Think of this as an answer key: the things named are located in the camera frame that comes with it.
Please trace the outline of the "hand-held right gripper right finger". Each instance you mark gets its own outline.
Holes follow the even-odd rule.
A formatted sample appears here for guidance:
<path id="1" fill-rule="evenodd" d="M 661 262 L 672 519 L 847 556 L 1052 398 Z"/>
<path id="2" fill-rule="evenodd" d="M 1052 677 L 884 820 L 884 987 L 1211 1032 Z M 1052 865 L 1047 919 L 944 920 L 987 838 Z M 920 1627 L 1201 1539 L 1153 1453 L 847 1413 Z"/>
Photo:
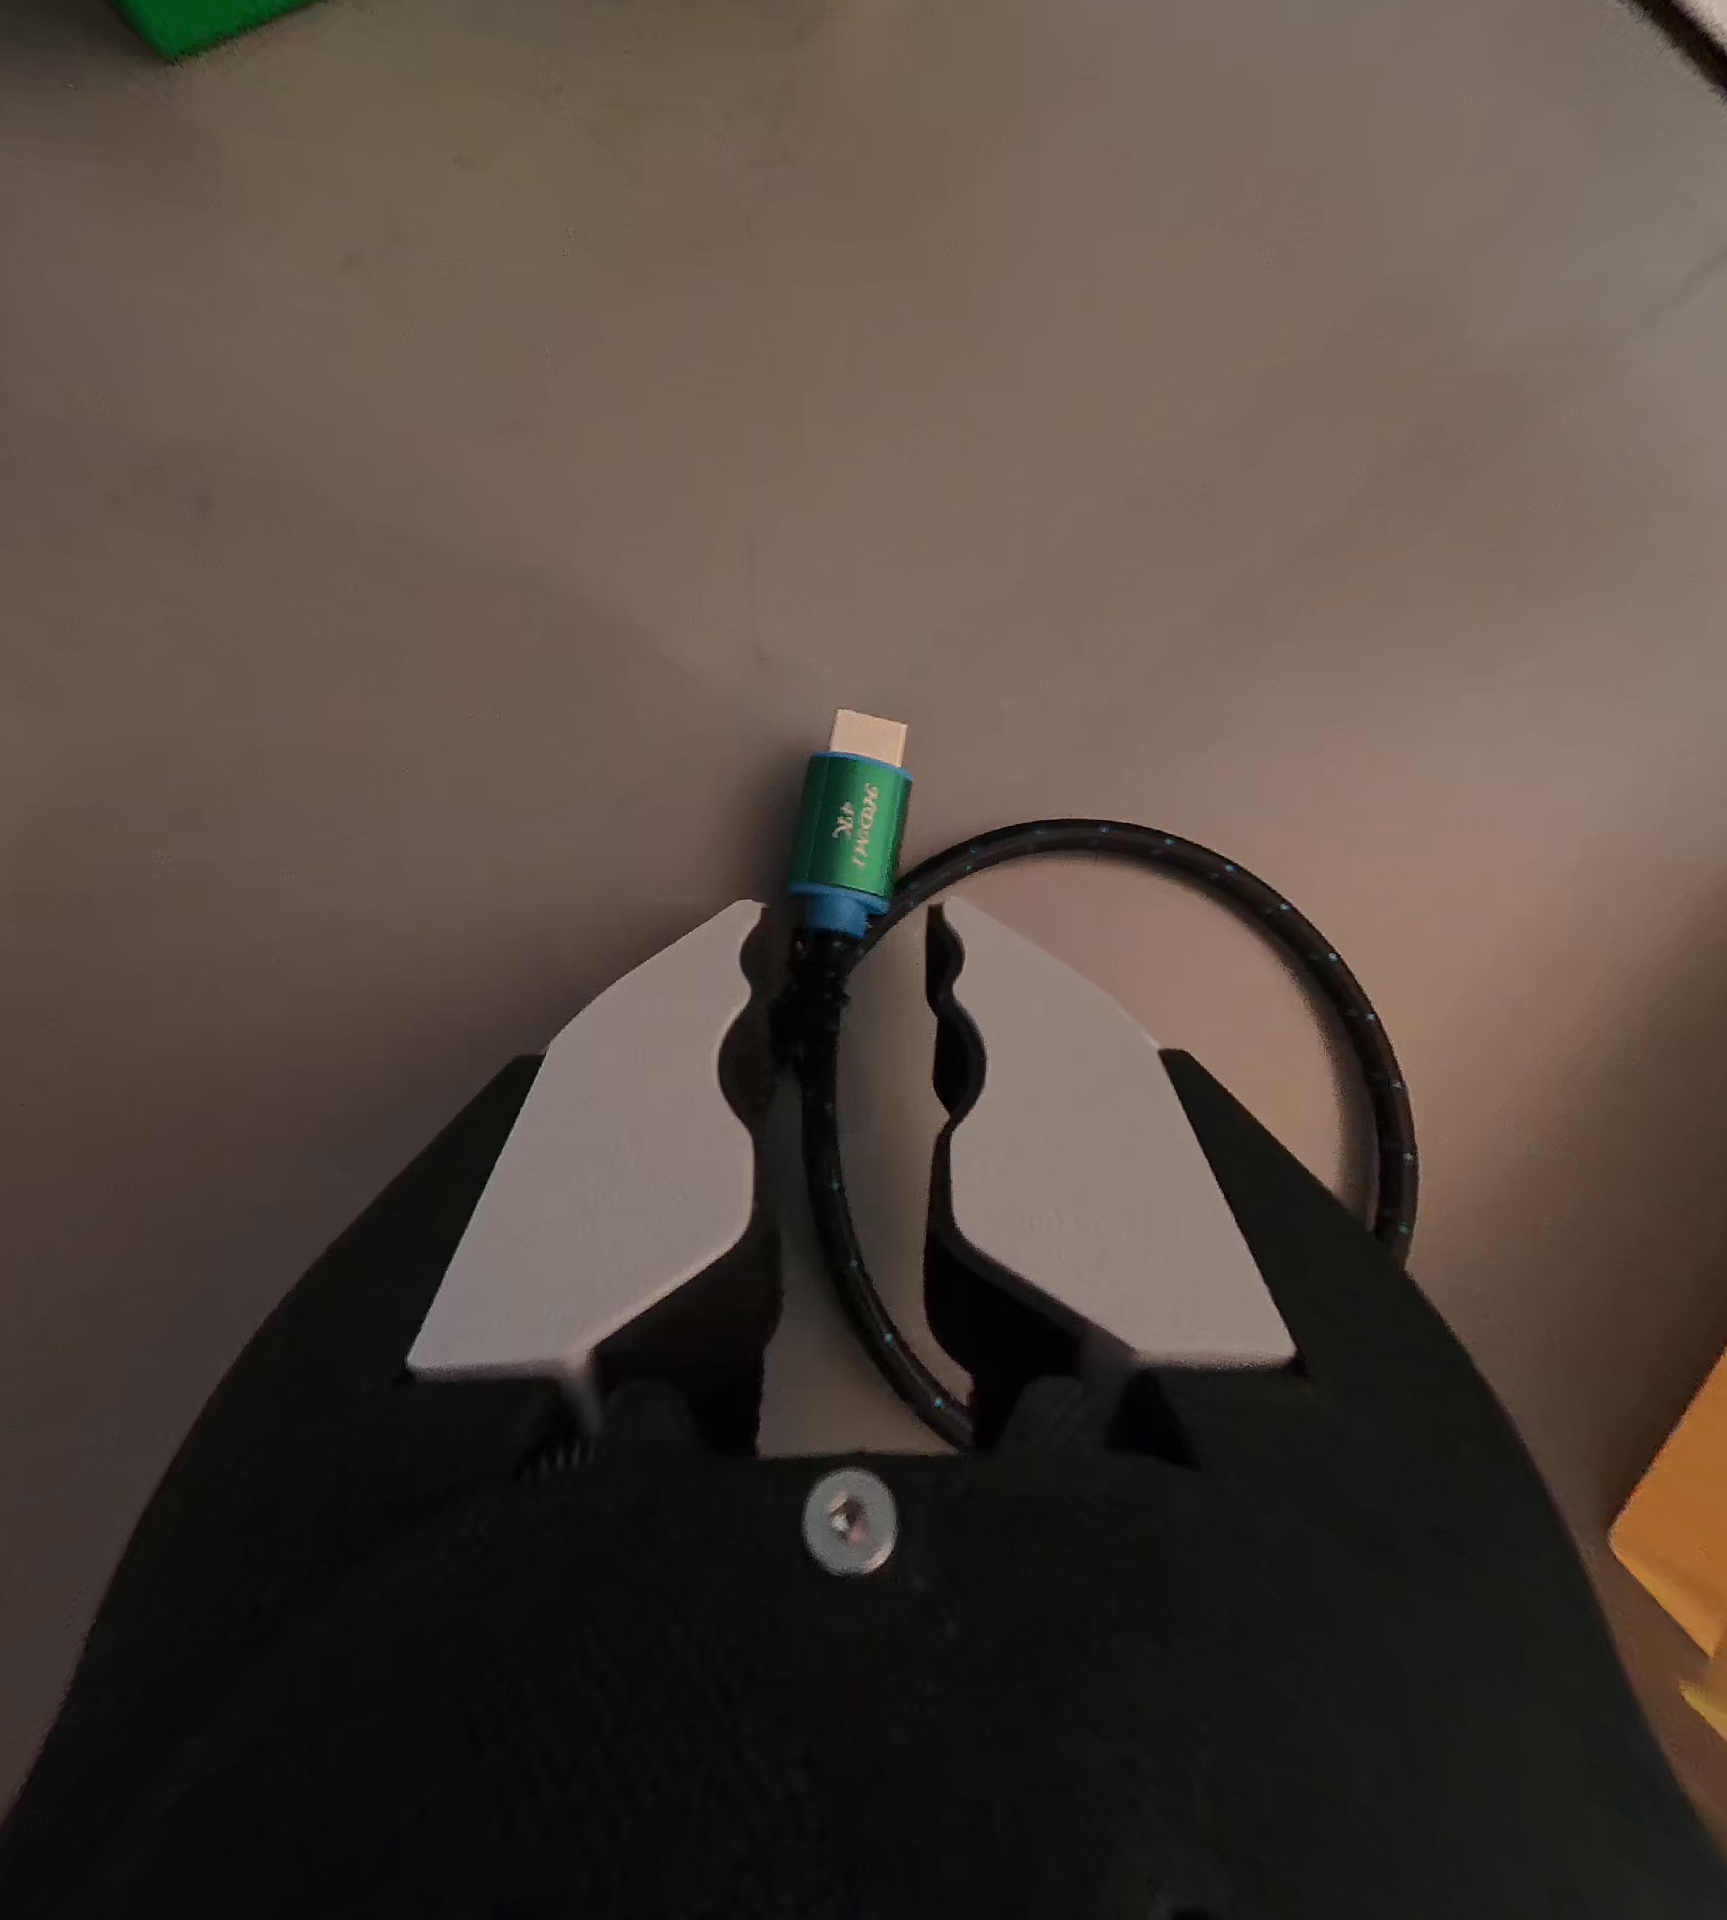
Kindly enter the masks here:
<path id="1" fill-rule="evenodd" d="M 926 999 L 926 1326 L 958 1369 L 1282 1369 L 1293 1330 L 1147 1023 L 969 900 L 926 912 Z"/>

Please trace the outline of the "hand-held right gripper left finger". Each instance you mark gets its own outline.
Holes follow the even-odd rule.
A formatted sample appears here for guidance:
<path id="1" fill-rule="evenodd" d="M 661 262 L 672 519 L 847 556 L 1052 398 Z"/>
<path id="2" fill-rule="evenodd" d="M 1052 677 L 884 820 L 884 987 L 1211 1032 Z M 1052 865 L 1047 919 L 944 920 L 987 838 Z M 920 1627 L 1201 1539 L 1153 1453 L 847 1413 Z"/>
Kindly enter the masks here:
<path id="1" fill-rule="evenodd" d="M 546 1044 L 409 1344 L 413 1378 L 595 1386 L 613 1334 L 746 1245 L 765 1100 L 737 1100 L 726 1057 L 763 920 L 734 900 Z"/>

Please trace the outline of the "black braided cable green plug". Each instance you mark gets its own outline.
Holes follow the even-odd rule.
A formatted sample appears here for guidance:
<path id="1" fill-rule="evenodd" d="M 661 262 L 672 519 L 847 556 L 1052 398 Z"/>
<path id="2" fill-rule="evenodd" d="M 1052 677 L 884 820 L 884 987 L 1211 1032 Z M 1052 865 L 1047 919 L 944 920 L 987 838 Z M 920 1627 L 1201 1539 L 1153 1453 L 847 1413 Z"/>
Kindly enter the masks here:
<path id="1" fill-rule="evenodd" d="M 886 1391 L 954 1453 L 969 1453 L 972 1415 L 898 1326 L 866 1264 L 846 1190 L 842 1140 L 842 1044 L 847 979 L 874 943 L 910 912 L 944 900 L 958 884 L 1008 862 L 1102 858 L 1157 868 L 1262 935 L 1307 983 L 1344 1044 L 1373 1155 L 1369 1235 L 1398 1264 L 1412 1256 L 1422 1220 L 1422 1140 L 1410 1083 L 1392 1032 L 1365 987 L 1330 939 L 1268 877 L 1226 851 L 1186 835 L 1113 820 L 1038 820 L 960 838 L 914 868 L 899 868 L 914 777 L 906 765 L 910 730 L 863 710 L 836 710 L 832 735 L 806 762 L 786 894 L 799 930 L 790 973 L 770 1002 L 770 1047 L 802 1088 L 802 1182 L 812 1233 L 826 1289 L 858 1348 Z"/>

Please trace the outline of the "green plastic bin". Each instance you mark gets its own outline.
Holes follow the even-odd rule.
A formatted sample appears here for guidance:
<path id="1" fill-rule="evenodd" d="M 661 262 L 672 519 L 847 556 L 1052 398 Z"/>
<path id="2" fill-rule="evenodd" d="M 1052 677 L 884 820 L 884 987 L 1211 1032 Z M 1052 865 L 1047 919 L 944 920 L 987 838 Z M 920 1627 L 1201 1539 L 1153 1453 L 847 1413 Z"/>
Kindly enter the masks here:
<path id="1" fill-rule="evenodd" d="M 154 60 L 189 60 L 257 35 L 313 0 L 111 0 L 110 3 Z"/>

